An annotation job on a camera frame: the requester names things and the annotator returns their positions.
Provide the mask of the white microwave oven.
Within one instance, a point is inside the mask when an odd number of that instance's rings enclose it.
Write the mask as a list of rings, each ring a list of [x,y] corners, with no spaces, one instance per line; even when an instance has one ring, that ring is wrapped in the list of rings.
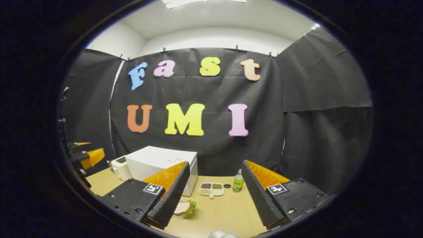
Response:
[[[197,153],[147,146],[124,156],[133,179],[142,181],[181,162],[189,163],[190,176],[183,196],[191,196],[198,179]]]

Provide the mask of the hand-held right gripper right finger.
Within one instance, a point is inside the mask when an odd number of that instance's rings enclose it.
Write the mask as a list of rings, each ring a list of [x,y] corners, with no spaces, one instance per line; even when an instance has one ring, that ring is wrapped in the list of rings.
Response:
[[[248,160],[242,162],[241,174],[266,229],[305,217],[330,198],[304,178],[290,180]]]

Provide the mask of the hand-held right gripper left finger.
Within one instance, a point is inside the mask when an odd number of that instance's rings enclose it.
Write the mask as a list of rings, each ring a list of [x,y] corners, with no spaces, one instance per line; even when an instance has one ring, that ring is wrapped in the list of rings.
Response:
[[[144,180],[130,178],[99,199],[131,220],[164,229],[190,175],[189,163],[183,161]]]

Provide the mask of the bread and lettuce sandwich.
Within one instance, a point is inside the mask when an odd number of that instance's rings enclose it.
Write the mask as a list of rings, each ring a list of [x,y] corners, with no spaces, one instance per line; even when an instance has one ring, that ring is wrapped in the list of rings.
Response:
[[[186,217],[185,218],[192,217],[193,214],[194,214],[196,205],[197,205],[197,203],[195,201],[191,201],[191,200],[183,201],[183,200],[180,200],[178,202],[178,205],[177,205],[175,211],[174,211],[174,214],[177,214],[177,213],[186,213]]]

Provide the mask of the green drink bottle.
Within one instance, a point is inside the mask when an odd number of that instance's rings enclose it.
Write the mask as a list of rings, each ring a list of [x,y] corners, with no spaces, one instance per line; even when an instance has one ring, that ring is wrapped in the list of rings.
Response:
[[[242,169],[239,169],[237,174],[234,176],[234,185],[232,186],[232,189],[234,192],[240,192],[242,191],[244,185],[244,178],[242,176]]]

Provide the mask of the white divided grain plate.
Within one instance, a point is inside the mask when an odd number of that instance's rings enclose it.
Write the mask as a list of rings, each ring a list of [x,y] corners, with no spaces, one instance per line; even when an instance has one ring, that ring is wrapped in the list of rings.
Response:
[[[199,187],[199,194],[208,196],[210,199],[215,196],[224,195],[224,186],[222,183],[217,182],[203,182]]]

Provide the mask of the white toaster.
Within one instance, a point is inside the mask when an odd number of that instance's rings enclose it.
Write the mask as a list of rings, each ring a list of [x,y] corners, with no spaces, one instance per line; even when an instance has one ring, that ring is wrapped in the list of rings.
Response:
[[[125,156],[110,161],[110,165],[112,172],[114,172],[120,180],[127,181],[133,178]]]

